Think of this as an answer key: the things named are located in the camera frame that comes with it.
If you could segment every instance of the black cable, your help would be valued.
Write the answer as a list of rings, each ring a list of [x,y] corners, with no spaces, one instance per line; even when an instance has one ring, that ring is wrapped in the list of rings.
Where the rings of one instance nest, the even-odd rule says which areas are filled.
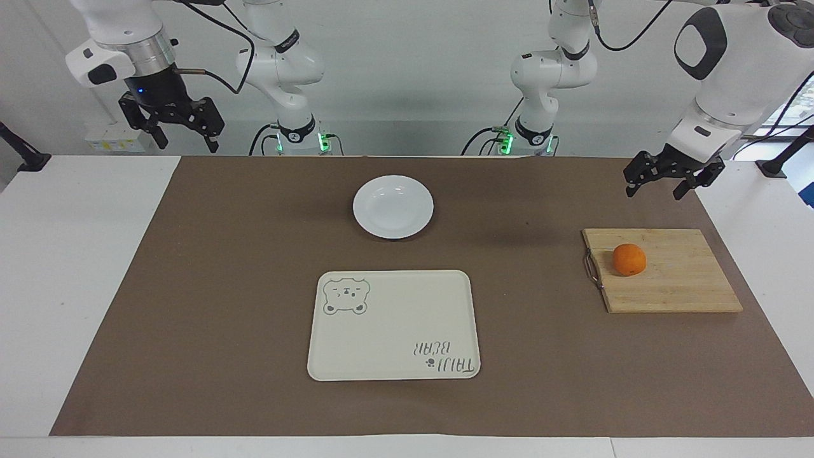
[[[731,161],[734,161],[734,160],[735,160],[735,157],[737,157],[737,155],[738,155],[738,154],[740,154],[740,153],[741,153],[741,151],[743,151],[743,150],[747,149],[748,147],[750,147],[750,146],[752,146],[752,145],[754,145],[754,144],[756,144],[756,143],[760,143],[760,142],[766,141],[766,140],[768,140],[768,139],[773,139],[773,138],[777,137],[778,135],[782,134],[783,132],[786,132],[786,131],[787,131],[787,130],[789,130],[789,129],[793,129],[793,128],[795,128],[795,127],[798,127],[799,125],[803,124],[805,121],[808,121],[809,119],[811,119],[811,118],[813,118],[813,117],[814,117],[814,114],[812,114],[812,115],[808,115],[808,117],[806,117],[805,119],[801,120],[801,121],[800,121],[800,122],[798,122],[797,124],[795,124],[795,125],[793,125],[793,126],[788,126],[788,127],[786,127],[785,129],[783,129],[783,130],[779,130],[779,131],[778,131],[776,134],[774,134],[774,135],[765,135],[764,137],[760,137],[759,139],[756,139],[756,140],[754,140],[754,141],[752,141],[752,142],[750,142],[750,143],[747,143],[747,144],[743,145],[742,147],[740,147],[740,149],[738,149],[738,150],[735,152],[735,154],[733,154],[733,155],[732,155],[732,159],[731,159]]]
[[[655,24],[656,20],[662,15],[662,13],[664,13],[664,10],[666,10],[667,7],[670,6],[670,3],[673,3],[673,1],[674,0],[667,0],[664,3],[664,5],[661,7],[659,12],[656,13],[655,16],[653,16],[653,19],[651,19],[650,22],[647,23],[647,25],[641,30],[641,32],[639,32],[638,35],[636,35],[636,37],[632,41],[630,41],[630,43],[628,43],[627,45],[624,45],[624,46],[615,47],[615,46],[610,46],[607,43],[605,43],[605,40],[602,38],[602,32],[599,31],[599,15],[596,12],[597,7],[596,7],[596,5],[594,5],[593,0],[588,0],[588,4],[590,5],[590,8],[593,10],[593,14],[596,17],[596,22],[594,22],[593,31],[596,33],[597,39],[605,47],[605,49],[607,49],[609,51],[624,51],[624,50],[628,49],[630,46],[633,46],[634,44],[636,44],[636,42],[638,42],[639,39],[641,37],[643,37],[644,34],[647,33],[648,30],[650,30],[650,27],[652,27],[653,24]]]
[[[326,139],[336,139],[339,142],[339,153],[345,155],[345,148],[342,147],[342,139],[337,134],[325,134]]]
[[[238,15],[236,15],[234,13],[234,11],[232,11],[232,9],[229,8],[229,5],[224,3],[223,7],[226,8],[226,10],[229,12],[230,15],[232,15],[232,17],[234,17],[234,20],[238,21],[238,24],[240,24],[240,27],[243,27],[243,29],[246,30],[247,32],[249,31],[249,28],[246,27],[246,25],[243,23],[243,21],[240,20],[240,18],[238,18]]]
[[[517,109],[520,108],[520,104],[523,103],[523,99],[525,99],[525,98],[521,97],[520,101],[517,102],[517,105],[514,106],[514,110],[512,110],[509,117],[506,118],[506,122],[503,123],[503,127],[506,127],[506,126],[509,125],[509,121],[511,121],[511,117],[514,116],[514,114],[517,112]],[[495,135],[495,142],[497,142],[497,140],[500,138],[500,136],[501,136],[500,133]],[[492,143],[492,146],[489,147],[489,152],[486,154],[486,156],[491,156],[492,155],[492,148],[494,148],[494,147],[495,147],[495,143]]]
[[[772,132],[774,132],[774,130],[780,125],[781,121],[783,121],[783,117],[786,115],[786,112],[789,111],[791,104],[794,103],[794,101],[797,99],[797,96],[800,95],[800,91],[803,90],[803,88],[808,84],[808,81],[811,80],[812,77],[814,77],[814,72],[809,73],[806,79],[802,83],[800,83],[800,86],[797,86],[797,89],[794,90],[794,93],[791,95],[791,99],[789,99],[789,101],[786,102],[786,105],[780,112],[780,116],[778,116],[777,120],[774,121],[772,128],[768,130],[766,135],[771,135]]]
[[[492,144],[492,146],[495,146],[495,143],[497,143],[497,142],[498,142],[498,140],[497,140],[497,139],[489,139],[489,140],[486,140],[486,141],[484,142],[484,144],[483,144],[483,145],[480,147],[480,151],[478,151],[478,156],[482,156],[482,155],[484,154],[484,149],[486,148],[486,145],[488,145],[488,144],[490,144],[490,143],[491,143],[491,144]],[[489,154],[492,154],[492,149],[491,149],[491,148],[489,148]]]
[[[479,136],[481,136],[483,134],[486,134],[487,132],[491,132],[491,131],[492,131],[491,127],[486,127],[484,129],[478,130],[478,132],[475,135],[472,135],[472,138],[469,139],[468,142],[466,142],[466,146],[463,147],[463,150],[461,150],[461,156],[464,156],[466,154],[466,150],[469,149],[469,146],[472,144],[472,142],[475,141],[475,139],[477,139]]]
[[[265,132],[266,129],[271,129],[271,127],[272,126],[270,124],[266,124],[257,131],[255,138],[252,140],[252,145],[249,147],[249,156],[254,154],[254,147],[257,145],[257,140],[260,138],[260,134]]]
[[[249,60],[246,63],[246,70],[243,71],[243,77],[240,79],[240,84],[238,84],[237,89],[233,88],[232,85],[227,83],[226,80],[224,80],[223,78],[218,77],[215,73],[209,72],[208,70],[202,70],[202,71],[199,70],[199,71],[195,71],[195,72],[190,73],[189,69],[179,68],[177,70],[177,73],[179,73],[179,74],[206,75],[208,77],[212,77],[212,78],[215,78],[216,80],[218,80],[222,85],[229,88],[229,90],[232,91],[232,93],[240,94],[240,91],[243,90],[243,86],[246,85],[246,78],[249,77],[249,70],[252,68],[252,62],[254,62],[254,54],[255,54],[254,41],[248,35],[246,35],[245,33],[235,29],[234,27],[231,27],[231,26],[229,26],[227,24],[224,24],[224,23],[220,22],[219,20],[211,17],[210,15],[208,15],[208,14],[204,13],[203,11],[199,10],[198,8],[194,7],[191,3],[189,3],[188,0],[175,0],[175,1],[183,4],[187,8],[194,11],[195,14],[203,17],[204,19],[208,20],[209,22],[211,22],[211,23],[213,23],[215,25],[218,25],[218,26],[222,27],[223,29],[229,30],[230,32],[235,33],[235,34],[239,35],[240,37],[243,37],[247,42],[249,42],[249,47],[251,48],[249,50],[249,52],[251,52],[251,54],[249,55]]]
[[[277,139],[277,135],[275,135],[275,134],[266,135],[260,141],[260,154],[262,154],[263,156],[265,156],[265,141],[268,140],[268,139]]]
[[[345,155],[345,148],[342,146],[342,139],[338,135],[334,135],[336,137],[336,141],[339,142],[339,154],[342,156]]]

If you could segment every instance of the metal handle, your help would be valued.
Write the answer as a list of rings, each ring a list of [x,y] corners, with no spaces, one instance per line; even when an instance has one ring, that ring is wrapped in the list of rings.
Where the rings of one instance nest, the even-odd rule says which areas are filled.
[[[588,277],[590,277],[590,279],[593,280],[593,284],[597,285],[597,288],[599,289],[604,289],[605,285],[602,284],[601,280],[599,280],[597,267],[593,264],[593,259],[591,259],[590,249],[585,254],[585,259],[583,261],[585,264],[585,271],[588,272]]]

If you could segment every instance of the white tray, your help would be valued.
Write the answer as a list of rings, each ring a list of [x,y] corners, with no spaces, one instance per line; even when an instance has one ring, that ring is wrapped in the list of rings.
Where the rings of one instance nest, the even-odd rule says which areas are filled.
[[[314,380],[472,378],[479,370],[465,273],[344,271],[319,279],[308,356]]]

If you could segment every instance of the orange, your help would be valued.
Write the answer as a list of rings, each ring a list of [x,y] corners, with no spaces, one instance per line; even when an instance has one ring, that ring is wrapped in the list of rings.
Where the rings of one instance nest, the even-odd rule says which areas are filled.
[[[626,277],[641,274],[647,267],[647,257],[638,245],[621,244],[613,250],[613,267]]]

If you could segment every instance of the wooden cutting board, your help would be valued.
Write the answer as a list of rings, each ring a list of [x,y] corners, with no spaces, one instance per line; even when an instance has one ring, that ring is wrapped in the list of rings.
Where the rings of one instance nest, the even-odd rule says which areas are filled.
[[[743,311],[697,229],[584,229],[582,234],[589,251],[586,266],[595,270],[610,313]],[[616,272],[613,250],[621,244],[645,251],[645,271],[629,277]]]

